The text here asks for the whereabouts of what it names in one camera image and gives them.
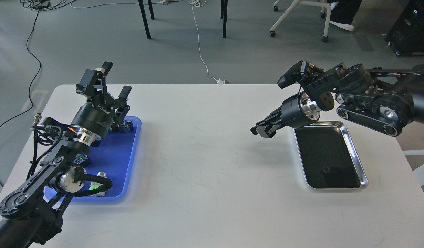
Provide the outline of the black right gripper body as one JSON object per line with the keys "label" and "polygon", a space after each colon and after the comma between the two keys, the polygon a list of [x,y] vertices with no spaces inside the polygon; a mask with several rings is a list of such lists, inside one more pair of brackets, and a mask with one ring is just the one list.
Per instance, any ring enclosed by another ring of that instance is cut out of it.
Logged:
{"label": "black right gripper body", "polygon": [[284,100],[281,107],[270,113],[269,128],[294,129],[315,123],[320,118],[320,109],[308,96],[292,96]]}

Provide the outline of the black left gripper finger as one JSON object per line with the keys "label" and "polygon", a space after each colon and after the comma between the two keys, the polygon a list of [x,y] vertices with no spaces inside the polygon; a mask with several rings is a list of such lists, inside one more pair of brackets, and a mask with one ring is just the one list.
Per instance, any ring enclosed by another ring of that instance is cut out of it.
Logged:
{"label": "black left gripper finger", "polygon": [[128,96],[131,91],[131,86],[123,86],[119,97],[114,100],[112,108],[115,110],[115,114],[127,114],[130,106],[128,105]]}
{"label": "black left gripper finger", "polygon": [[112,66],[112,62],[105,61],[101,68],[87,69],[81,81],[76,85],[75,92],[85,96],[91,103],[112,104],[114,98],[108,93],[106,86],[106,76]]}

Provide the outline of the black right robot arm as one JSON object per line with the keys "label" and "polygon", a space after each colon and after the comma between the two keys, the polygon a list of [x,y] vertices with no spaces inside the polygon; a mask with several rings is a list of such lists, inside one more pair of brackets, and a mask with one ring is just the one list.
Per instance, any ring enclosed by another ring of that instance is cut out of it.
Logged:
{"label": "black right robot arm", "polygon": [[424,124],[424,63],[407,70],[340,63],[325,71],[299,61],[277,81],[281,89],[294,83],[300,85],[298,93],[257,122],[253,135],[272,138],[285,126],[316,123],[320,112],[332,110],[335,103],[339,117],[392,137],[413,121]]}

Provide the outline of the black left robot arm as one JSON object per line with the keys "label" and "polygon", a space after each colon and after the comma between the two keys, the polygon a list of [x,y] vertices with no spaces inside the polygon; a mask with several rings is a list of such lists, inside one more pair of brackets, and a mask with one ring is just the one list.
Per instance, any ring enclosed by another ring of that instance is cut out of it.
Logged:
{"label": "black left robot arm", "polygon": [[45,244],[62,231],[63,213],[73,197],[90,196],[112,187],[110,179],[87,174],[76,163],[87,155],[95,140],[103,140],[113,124],[120,126],[130,107],[131,87],[124,86],[117,99],[107,91],[106,76],[113,63],[86,70],[76,85],[76,93],[87,98],[73,121],[67,125],[34,117],[31,129],[35,143],[51,145],[33,158],[24,182],[0,202],[0,248],[27,248]]}

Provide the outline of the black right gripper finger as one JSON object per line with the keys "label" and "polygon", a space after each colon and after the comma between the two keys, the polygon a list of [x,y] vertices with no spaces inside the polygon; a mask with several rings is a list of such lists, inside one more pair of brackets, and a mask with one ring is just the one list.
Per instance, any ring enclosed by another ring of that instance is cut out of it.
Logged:
{"label": "black right gripper finger", "polygon": [[257,122],[256,127],[276,125],[277,128],[283,128],[283,124],[281,124],[281,120],[282,120],[281,107],[278,107],[273,112],[271,112],[270,115],[268,115],[264,120]]}
{"label": "black right gripper finger", "polygon": [[278,130],[278,129],[280,129],[280,128],[277,128],[276,125],[267,125],[267,126],[256,127],[256,124],[255,124],[255,126],[252,127],[250,129],[250,131],[253,135],[260,135],[261,137],[264,137],[264,138],[272,138],[276,135],[276,130]]}

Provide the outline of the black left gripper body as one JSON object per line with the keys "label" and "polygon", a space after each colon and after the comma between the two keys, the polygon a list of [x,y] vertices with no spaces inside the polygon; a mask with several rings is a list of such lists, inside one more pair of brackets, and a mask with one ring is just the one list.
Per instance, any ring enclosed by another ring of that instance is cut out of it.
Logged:
{"label": "black left gripper body", "polygon": [[129,110],[130,106],[126,102],[113,106],[87,102],[79,109],[71,126],[84,128],[99,138],[105,138],[112,124],[121,124]]}

